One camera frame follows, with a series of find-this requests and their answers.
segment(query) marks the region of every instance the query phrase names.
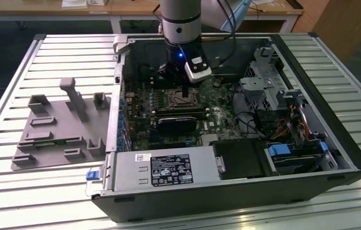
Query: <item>power supply label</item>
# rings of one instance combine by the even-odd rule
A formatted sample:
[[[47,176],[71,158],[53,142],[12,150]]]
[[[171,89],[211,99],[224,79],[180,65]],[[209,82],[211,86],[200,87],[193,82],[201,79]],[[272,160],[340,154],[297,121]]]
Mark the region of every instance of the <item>power supply label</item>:
[[[193,183],[189,155],[152,157],[151,173],[155,187]]]

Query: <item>gray plastic holder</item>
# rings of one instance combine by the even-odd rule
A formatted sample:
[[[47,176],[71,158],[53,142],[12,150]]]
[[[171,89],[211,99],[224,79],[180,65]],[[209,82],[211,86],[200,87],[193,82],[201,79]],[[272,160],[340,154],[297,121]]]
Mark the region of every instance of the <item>gray plastic holder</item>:
[[[111,98],[100,92],[83,99],[73,79],[63,79],[60,88],[73,100],[49,102],[45,95],[31,97],[32,112],[12,170],[105,160]]]

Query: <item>slotted metal surface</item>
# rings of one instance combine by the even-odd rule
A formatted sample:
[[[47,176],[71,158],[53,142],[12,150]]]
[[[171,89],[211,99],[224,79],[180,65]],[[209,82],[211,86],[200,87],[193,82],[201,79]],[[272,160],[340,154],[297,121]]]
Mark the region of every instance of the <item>slotted metal surface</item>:
[[[361,87],[313,38],[307,34],[283,35],[283,38],[361,147]],[[101,184],[88,187],[85,173],[103,162],[14,172],[11,157],[30,114],[30,96],[44,93],[52,101],[64,100],[67,96],[57,89],[63,77],[76,77],[84,97],[93,92],[111,92],[116,64],[112,42],[109,34],[48,35],[30,49],[15,76],[20,80],[14,82],[15,90],[10,90],[0,114],[0,229],[361,228],[361,180],[308,202],[117,224],[87,196],[100,190]]]

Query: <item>blue latch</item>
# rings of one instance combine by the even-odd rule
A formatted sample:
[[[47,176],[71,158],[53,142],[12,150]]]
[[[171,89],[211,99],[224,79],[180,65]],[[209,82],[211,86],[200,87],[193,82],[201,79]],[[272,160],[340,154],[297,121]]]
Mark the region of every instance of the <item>blue latch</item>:
[[[99,171],[87,172],[87,181],[96,181],[96,180],[99,180]]]
[[[327,145],[327,143],[324,142],[324,141],[321,141],[321,143],[320,143],[320,146],[321,146],[321,148],[323,148],[323,151],[324,152],[328,152],[328,145]]]
[[[273,145],[268,148],[271,156],[291,154],[291,150],[287,144]]]

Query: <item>wooden cabinet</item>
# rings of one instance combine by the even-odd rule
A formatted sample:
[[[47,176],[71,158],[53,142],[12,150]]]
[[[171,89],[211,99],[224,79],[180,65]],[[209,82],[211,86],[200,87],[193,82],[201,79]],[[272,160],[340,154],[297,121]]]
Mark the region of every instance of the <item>wooden cabinet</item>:
[[[316,32],[341,61],[361,44],[361,0],[299,0],[305,12],[293,32]]]

